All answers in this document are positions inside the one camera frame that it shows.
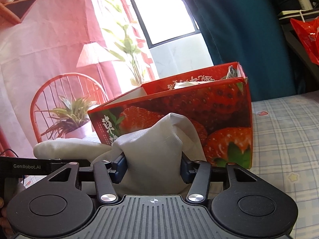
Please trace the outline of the window with grille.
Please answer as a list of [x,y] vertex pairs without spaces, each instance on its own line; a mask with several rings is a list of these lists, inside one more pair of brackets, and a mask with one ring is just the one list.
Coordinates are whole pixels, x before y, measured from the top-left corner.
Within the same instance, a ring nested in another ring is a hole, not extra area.
[[130,0],[148,48],[200,33],[184,0]]

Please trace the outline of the pink printed backdrop curtain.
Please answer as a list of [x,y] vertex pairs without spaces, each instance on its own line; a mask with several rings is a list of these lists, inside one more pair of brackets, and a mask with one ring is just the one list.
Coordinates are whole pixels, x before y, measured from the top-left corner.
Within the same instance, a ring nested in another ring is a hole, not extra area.
[[158,74],[126,0],[1,0],[1,128],[12,150],[31,157],[37,140],[31,102],[51,78],[78,72],[98,81],[109,99],[133,88],[129,61],[78,66],[86,48],[107,55],[122,39],[122,26],[142,50],[143,81]]

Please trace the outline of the red plastic bag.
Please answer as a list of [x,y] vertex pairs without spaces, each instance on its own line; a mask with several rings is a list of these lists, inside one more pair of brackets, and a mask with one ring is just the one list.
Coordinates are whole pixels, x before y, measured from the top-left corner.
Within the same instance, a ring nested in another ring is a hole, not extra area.
[[312,21],[303,22],[295,19],[290,20],[290,24],[297,33],[307,55],[312,63],[319,64],[319,33],[318,33],[318,17]]

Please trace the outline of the grey-white cloth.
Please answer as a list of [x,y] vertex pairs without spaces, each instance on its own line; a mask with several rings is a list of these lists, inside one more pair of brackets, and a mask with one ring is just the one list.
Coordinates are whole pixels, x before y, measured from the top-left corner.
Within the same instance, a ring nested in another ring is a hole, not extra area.
[[169,113],[150,128],[120,136],[112,146],[76,138],[47,140],[33,148],[38,159],[85,159],[91,164],[115,160],[125,154],[128,170],[115,185],[118,195],[185,196],[189,185],[180,175],[182,154],[205,160],[193,123],[185,116]]

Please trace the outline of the dark teal curtain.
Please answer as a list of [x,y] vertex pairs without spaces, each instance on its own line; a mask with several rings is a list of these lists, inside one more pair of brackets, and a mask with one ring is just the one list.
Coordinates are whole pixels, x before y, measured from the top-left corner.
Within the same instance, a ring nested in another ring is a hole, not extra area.
[[284,36],[269,0],[184,0],[214,64],[239,62],[253,101],[296,94]]

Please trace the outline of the red strawberry cardboard box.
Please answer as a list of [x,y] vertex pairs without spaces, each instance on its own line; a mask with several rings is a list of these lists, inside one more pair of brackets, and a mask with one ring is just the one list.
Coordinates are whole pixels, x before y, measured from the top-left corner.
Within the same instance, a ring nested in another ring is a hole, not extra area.
[[238,62],[151,81],[88,112],[106,145],[121,135],[151,127],[168,113],[192,122],[212,165],[235,162],[251,167],[251,97]]

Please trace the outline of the checked bed sheet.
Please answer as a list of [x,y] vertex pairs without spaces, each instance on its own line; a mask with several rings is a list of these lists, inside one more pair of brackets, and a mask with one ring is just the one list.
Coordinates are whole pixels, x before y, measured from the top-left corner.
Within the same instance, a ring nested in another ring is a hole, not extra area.
[[[252,172],[293,201],[295,238],[318,238],[318,92],[252,103]],[[207,214],[177,197],[135,197],[105,214],[104,238],[221,238]]]

